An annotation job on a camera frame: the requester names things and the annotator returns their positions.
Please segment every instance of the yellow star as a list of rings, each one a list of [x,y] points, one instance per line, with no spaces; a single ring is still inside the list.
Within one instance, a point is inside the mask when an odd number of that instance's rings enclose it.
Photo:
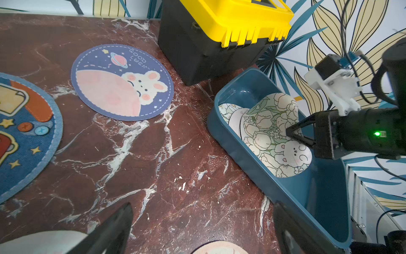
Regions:
[[[13,169],[14,167],[16,167],[16,166],[21,166],[21,164],[18,163],[18,160],[16,160],[15,162],[10,162],[9,164],[11,165],[11,168],[12,168],[12,169]]]
[[[39,149],[39,146],[37,146],[36,148],[34,148],[34,149],[30,149],[31,151],[32,151],[32,154],[34,155],[34,154],[36,154],[36,153],[38,153],[38,152],[42,152],[40,149]]]
[[[14,119],[3,119],[0,125],[7,129],[10,125],[14,125],[13,121]]]

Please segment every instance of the yellow and black toolbox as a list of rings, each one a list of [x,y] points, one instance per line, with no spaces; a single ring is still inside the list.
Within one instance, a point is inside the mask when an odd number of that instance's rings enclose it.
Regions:
[[[282,0],[163,0],[158,45],[190,86],[253,65],[293,15]]]

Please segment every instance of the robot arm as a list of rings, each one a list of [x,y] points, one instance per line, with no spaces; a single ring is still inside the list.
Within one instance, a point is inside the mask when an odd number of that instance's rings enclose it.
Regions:
[[[387,72],[396,101],[381,88]],[[351,77],[342,59],[328,55],[305,78],[313,89],[322,89],[338,110],[314,113],[286,129],[287,136],[314,150],[318,158],[337,159],[352,152],[377,153],[379,158],[398,159],[406,155],[406,38],[382,55],[382,65],[371,87],[375,95],[398,105],[386,109],[362,109],[354,100],[362,87]],[[295,130],[314,125],[314,139],[295,134]]]

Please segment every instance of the blue round mat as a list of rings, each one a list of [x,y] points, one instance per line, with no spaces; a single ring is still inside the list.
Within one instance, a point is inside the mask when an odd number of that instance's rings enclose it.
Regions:
[[[173,99],[166,68],[148,53],[126,45],[106,44],[83,52],[73,63],[71,79],[84,103],[117,120],[155,117]]]
[[[36,85],[0,73],[0,204],[49,163],[62,137],[54,99]]]

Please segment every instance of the yellow lid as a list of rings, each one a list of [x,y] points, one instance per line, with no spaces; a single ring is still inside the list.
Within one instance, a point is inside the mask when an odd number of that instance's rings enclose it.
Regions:
[[[282,0],[180,0],[213,41],[227,48],[258,38],[286,38],[293,12]]]

